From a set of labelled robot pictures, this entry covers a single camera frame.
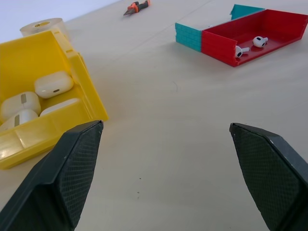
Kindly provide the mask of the orange black pliers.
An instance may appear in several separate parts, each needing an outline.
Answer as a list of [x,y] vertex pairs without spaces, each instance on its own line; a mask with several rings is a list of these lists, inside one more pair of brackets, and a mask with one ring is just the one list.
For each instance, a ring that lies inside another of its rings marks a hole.
[[133,2],[130,6],[127,7],[127,11],[123,15],[126,16],[126,15],[138,13],[141,10],[149,7],[150,3],[151,3],[150,0],[146,0],[143,3],[139,3],[138,1]]

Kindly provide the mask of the white earbud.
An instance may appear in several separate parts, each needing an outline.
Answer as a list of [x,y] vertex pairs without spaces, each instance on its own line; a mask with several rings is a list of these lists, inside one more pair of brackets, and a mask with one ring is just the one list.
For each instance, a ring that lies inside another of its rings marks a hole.
[[267,41],[268,41],[268,38],[256,36],[252,42],[255,47],[262,48],[266,45]]
[[249,51],[250,51],[249,47],[241,48],[239,46],[235,46],[235,58],[240,58],[243,55],[243,53],[249,52]]

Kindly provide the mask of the clear tape roll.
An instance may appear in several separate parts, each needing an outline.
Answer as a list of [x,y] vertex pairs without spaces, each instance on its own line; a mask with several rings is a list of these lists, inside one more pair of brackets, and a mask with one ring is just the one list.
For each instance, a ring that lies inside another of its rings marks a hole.
[[45,19],[38,22],[30,23],[20,29],[21,34],[26,37],[33,35],[39,32],[56,29],[60,31],[64,37],[70,40],[69,33],[65,27],[64,21],[62,18],[51,18]]

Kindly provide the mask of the yellow plastic bin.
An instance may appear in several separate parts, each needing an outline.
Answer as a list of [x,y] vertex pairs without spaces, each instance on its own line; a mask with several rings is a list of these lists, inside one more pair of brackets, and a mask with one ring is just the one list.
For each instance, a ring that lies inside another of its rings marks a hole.
[[81,54],[56,29],[0,44],[0,106],[13,97],[33,92],[35,81],[55,72],[73,81],[67,92],[40,99],[42,110],[76,99],[63,108],[0,131],[0,169],[12,168],[50,150],[67,130],[108,114]]

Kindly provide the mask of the white earbud charging case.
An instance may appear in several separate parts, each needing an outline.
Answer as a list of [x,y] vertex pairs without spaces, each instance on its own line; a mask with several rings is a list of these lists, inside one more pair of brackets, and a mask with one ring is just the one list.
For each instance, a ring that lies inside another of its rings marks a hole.
[[6,121],[24,109],[31,109],[37,115],[41,113],[41,105],[36,93],[26,91],[4,100],[0,105],[0,118]]
[[0,132],[9,130],[11,128],[14,128],[18,125],[27,123],[33,119],[38,118],[38,115],[35,111],[31,109],[24,109],[19,111],[18,113],[11,116],[9,119],[7,119],[1,126],[0,126]]
[[34,82],[34,89],[39,97],[48,99],[71,90],[73,85],[70,75],[65,71],[59,71],[38,78]]
[[64,101],[64,102],[58,103],[58,104],[56,104],[56,105],[53,105],[53,106],[48,107],[48,108],[46,108],[45,110],[43,110],[43,111],[41,112],[40,116],[44,116],[44,115],[46,115],[46,114],[49,114],[49,113],[54,112],[54,111],[56,111],[56,110],[62,109],[62,108],[64,108],[64,107],[67,107],[67,106],[69,106],[69,105],[71,105],[71,104],[74,104],[74,103],[77,103],[77,102],[79,102],[79,101],[80,101],[79,98],[72,98],[72,99],[66,100],[66,101]]

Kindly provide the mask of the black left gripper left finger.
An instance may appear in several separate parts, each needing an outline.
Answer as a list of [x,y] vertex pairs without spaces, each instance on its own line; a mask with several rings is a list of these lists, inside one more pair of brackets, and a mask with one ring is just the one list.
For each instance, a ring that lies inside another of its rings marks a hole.
[[66,131],[0,211],[0,231],[74,231],[94,176],[103,122]]

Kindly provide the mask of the teal plastic tray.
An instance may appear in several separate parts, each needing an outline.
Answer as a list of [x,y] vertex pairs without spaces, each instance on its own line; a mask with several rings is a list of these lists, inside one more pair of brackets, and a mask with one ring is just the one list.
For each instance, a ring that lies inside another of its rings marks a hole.
[[231,18],[226,21],[213,21],[204,25],[188,25],[183,23],[175,23],[175,41],[197,52],[201,52],[202,31],[220,24],[248,16],[265,10],[265,8],[253,7],[247,5],[234,4],[231,10]]

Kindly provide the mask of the red plastic tray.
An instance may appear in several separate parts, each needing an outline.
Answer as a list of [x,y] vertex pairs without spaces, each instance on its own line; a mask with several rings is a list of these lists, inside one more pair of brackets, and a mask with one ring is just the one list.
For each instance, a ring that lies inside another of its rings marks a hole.
[[[236,67],[301,40],[308,15],[263,10],[202,31],[201,52]],[[253,45],[256,36],[268,38],[262,48]],[[250,51],[235,58],[235,46]]]

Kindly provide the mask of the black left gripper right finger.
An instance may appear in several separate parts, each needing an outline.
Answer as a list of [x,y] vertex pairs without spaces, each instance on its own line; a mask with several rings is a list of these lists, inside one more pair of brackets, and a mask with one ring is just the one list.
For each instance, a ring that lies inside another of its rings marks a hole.
[[308,231],[308,163],[278,134],[229,129],[247,188],[270,231]]

